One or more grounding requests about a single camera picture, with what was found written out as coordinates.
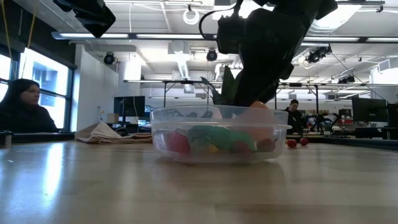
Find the person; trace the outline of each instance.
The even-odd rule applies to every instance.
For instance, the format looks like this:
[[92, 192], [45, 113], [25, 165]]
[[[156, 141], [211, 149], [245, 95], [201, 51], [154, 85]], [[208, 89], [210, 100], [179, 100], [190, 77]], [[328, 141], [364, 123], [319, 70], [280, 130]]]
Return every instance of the person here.
[[298, 107], [299, 102], [297, 100], [292, 100], [290, 105], [285, 109], [285, 111], [289, 113], [287, 124], [292, 127], [292, 129], [287, 130], [288, 134], [301, 133], [303, 127], [306, 126], [303, 115], [297, 110]]
[[49, 112], [39, 106], [40, 87], [32, 80], [10, 82], [0, 102], [0, 130], [13, 133], [58, 132]]

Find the wooden table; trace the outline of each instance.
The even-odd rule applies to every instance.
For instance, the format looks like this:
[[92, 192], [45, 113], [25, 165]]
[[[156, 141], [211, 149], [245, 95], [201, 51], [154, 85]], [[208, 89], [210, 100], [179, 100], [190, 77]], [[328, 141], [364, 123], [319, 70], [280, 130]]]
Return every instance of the wooden table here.
[[0, 223], [397, 223], [398, 154], [311, 144], [240, 166], [188, 166], [151, 145], [0, 150]]

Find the crumpled paper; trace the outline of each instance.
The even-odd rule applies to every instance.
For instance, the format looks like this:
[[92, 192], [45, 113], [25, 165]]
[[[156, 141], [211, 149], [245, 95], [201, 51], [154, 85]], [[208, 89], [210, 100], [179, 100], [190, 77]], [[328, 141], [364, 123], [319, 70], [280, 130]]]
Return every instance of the crumpled paper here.
[[75, 139], [90, 144], [152, 143], [151, 133], [135, 133], [122, 137], [113, 131], [104, 121], [77, 132], [75, 134]]

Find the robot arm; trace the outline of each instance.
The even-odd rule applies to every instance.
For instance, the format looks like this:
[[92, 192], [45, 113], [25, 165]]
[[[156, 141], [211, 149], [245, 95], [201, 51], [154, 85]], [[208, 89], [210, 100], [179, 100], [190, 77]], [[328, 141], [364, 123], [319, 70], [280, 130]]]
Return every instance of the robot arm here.
[[312, 22], [337, 9], [337, 3], [335, 0], [254, 0], [260, 6], [271, 3], [275, 8], [256, 9], [243, 19], [238, 16], [242, 2], [237, 1], [231, 17], [218, 21], [216, 41], [220, 53], [239, 54], [244, 66], [232, 88], [233, 100], [227, 104], [250, 106], [257, 100], [266, 103], [275, 96], [279, 80], [290, 77], [294, 68], [291, 61]]

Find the bowl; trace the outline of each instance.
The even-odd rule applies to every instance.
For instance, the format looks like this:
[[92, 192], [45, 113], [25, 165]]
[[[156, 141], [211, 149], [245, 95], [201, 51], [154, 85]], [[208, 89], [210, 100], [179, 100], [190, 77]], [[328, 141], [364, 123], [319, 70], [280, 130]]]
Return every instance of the bowl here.
[[282, 154], [288, 113], [239, 106], [174, 106], [154, 110], [154, 148], [188, 164], [260, 162]]

